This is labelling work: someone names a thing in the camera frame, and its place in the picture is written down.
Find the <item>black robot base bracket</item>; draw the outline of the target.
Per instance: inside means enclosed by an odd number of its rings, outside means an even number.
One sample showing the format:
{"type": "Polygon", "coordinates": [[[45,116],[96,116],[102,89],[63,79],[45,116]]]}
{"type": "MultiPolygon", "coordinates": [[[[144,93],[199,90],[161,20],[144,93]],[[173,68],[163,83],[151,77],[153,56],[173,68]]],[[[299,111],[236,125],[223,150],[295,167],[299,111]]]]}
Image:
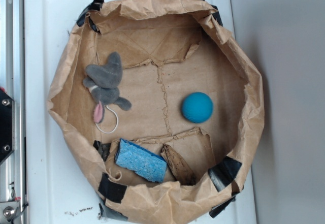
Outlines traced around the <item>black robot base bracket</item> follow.
{"type": "Polygon", "coordinates": [[[1,164],[13,151],[13,100],[1,87],[1,116],[0,116],[0,140],[1,140],[1,164]]]}

